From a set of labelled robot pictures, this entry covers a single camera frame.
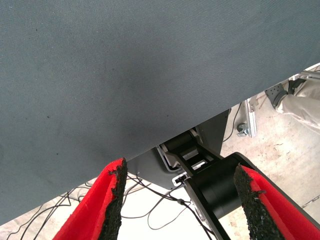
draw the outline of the black foam padding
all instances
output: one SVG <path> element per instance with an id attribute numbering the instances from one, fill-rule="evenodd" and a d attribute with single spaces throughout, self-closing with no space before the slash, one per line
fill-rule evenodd
<path id="1" fill-rule="evenodd" d="M 234 173 L 234 184 L 241 199 L 247 219 L 251 240 L 285 240 L 266 207 L 259 199 L 259 193 L 252 191 L 253 179 L 238 165 Z"/>
<path id="2" fill-rule="evenodd" d="M 127 181 L 127 162 L 123 160 L 121 166 L 110 174 L 116 174 L 117 182 L 112 190 L 114 199 L 109 203 L 105 211 L 105 220 L 102 225 L 99 240 L 117 240 L 121 226 L 121 209 L 123 205 L 124 192 Z"/>

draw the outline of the black cylindrical joint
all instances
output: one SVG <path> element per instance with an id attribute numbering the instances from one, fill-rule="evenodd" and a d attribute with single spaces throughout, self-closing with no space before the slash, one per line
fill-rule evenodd
<path id="1" fill-rule="evenodd" d="M 224 158 L 192 177 L 218 219 L 241 205 L 234 184 L 238 163 L 235 158 Z"/>

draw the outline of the floor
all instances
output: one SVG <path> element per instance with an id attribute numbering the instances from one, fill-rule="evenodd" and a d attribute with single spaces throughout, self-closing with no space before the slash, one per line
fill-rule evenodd
<path id="1" fill-rule="evenodd" d="M 320 222 L 320 135 L 311 131 L 288 115 L 277 113 L 268 100 L 264 100 L 263 94 L 259 95 L 256 107 L 257 136 L 238 137 L 237 131 L 233 131 L 230 139 L 222 146 L 221 155 L 227 156 L 233 152 L 240 152 L 248 157 L 259 169 L 261 169 L 272 181 L 284 192 L 297 202 L 316 221 Z M 232 121 L 238 106 L 234 106 L 230 113 L 225 136 L 230 134 Z M 241 108 L 235 120 L 235 126 L 244 121 L 244 109 Z M 58 207 L 56 212 L 49 218 L 37 239 L 49 240 L 55 235 L 67 217 L 78 205 L 78 196 L 84 195 L 87 188 L 94 180 L 80 186 L 72 194 L 71 206 Z M 127 181 L 126 188 L 132 186 L 132 180 Z M 151 188 L 165 193 L 166 190 L 150 185 Z M 189 200 L 184 189 L 178 189 L 172 195 Z M 127 217 L 141 216 L 147 213 L 158 201 L 159 197 L 147 189 L 139 190 L 128 195 L 121 214 Z M 42 206 L 41 211 L 54 206 L 59 198 L 55 198 Z M 2 226 L 0 226 L 0 239 L 7 239 L 11 232 L 16 232 L 19 226 L 28 221 L 38 210 L 36 208 Z M 174 219 L 182 210 L 183 206 L 176 202 L 164 200 L 157 206 L 149 217 L 149 224 L 153 228 L 159 228 L 163 224 Z M 44 212 L 31 223 L 28 222 L 21 230 L 9 236 L 9 240 L 34 239 L 43 224 L 49 211 Z M 246 218 L 241 208 L 220 220 L 234 240 L 249 239 Z M 163 239 L 206 239 L 203 229 L 194 216 L 187 209 L 171 224 L 160 230 L 152 230 L 148 227 L 147 218 L 122 219 L 119 231 L 119 240 L 163 240 Z"/>

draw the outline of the metal bracket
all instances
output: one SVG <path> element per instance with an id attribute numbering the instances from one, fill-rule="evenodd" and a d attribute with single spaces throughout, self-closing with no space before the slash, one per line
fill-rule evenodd
<path id="1" fill-rule="evenodd" d="M 239 124 L 237 129 L 239 137 L 245 137 L 249 135 L 251 138 L 257 136 L 257 123 L 256 123 L 256 105 L 257 105 L 257 96 L 250 97 L 244 102 L 245 117 L 247 123 Z"/>

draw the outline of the gray shoe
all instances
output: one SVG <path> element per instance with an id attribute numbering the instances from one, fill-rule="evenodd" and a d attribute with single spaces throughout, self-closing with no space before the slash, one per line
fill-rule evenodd
<path id="1" fill-rule="evenodd" d="M 268 99 L 270 100 L 274 109 L 279 104 L 283 96 L 288 94 L 288 92 L 284 89 L 281 83 L 268 88 L 264 92 L 268 97 Z"/>

